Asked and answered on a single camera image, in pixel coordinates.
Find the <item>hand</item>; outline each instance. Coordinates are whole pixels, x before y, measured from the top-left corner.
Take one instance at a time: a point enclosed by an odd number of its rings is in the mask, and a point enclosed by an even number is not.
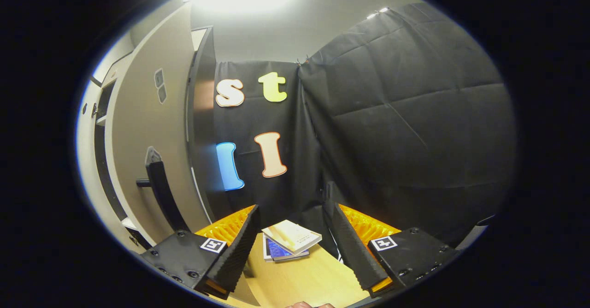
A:
[[[296,304],[293,304],[293,306],[288,306],[286,308],[312,308],[312,306],[310,306],[307,302],[302,301],[302,302],[297,302]],[[327,303],[327,304],[322,304],[322,306],[319,306],[318,308],[334,308],[334,306]]]

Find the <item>wooden table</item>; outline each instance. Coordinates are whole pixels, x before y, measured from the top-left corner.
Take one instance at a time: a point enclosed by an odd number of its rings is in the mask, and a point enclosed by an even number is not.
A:
[[[264,308],[285,308],[299,301],[312,307],[330,302],[344,308],[369,296],[352,270],[319,245],[309,249],[308,257],[282,262],[264,261],[262,249],[259,233],[248,258],[254,276],[242,274],[235,293],[219,301],[238,308],[258,307],[256,302]]]

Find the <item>screw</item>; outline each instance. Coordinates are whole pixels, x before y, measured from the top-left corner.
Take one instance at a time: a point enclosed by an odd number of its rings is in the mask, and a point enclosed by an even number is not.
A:
[[[409,272],[411,272],[411,270],[412,270],[411,268],[409,268],[409,269],[403,269],[403,270],[400,270],[400,272],[398,272],[398,275],[400,275],[400,276],[405,276],[405,275],[407,275]]]

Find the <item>black fabric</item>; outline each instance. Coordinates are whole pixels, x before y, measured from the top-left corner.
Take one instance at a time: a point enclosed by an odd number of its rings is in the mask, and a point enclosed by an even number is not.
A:
[[[337,255],[336,245],[323,221],[322,180],[319,143],[303,104],[303,90],[297,77],[297,64],[286,62],[221,62],[217,64],[215,85],[223,79],[239,79],[245,100],[237,107],[213,110],[217,143],[236,144],[234,159],[244,188],[226,192],[234,211],[253,204],[260,206],[261,226],[289,219],[322,234],[320,245]],[[287,92],[282,102],[269,102],[263,96],[259,77],[276,72],[285,77],[279,85]],[[268,132],[281,135],[277,144],[287,172],[274,177],[262,176],[264,162],[254,137]]]
[[[283,102],[258,78],[277,72]],[[338,202],[455,246],[496,213],[512,178],[516,127],[502,78],[478,43],[428,4],[381,12],[308,63],[223,62],[243,104],[215,104],[217,143],[234,142],[242,189],[234,211],[260,205],[261,226],[289,219],[337,250],[322,211]],[[254,137],[275,131],[287,172],[264,178]]]
[[[510,185],[516,128],[485,51],[428,4],[377,14],[299,70],[339,201],[459,243]]]

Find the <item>stack of books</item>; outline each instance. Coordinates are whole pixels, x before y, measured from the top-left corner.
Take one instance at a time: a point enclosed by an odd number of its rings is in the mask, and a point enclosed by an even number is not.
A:
[[[263,254],[267,262],[286,261],[309,255],[309,249],[322,241],[322,235],[283,220],[262,230]]]

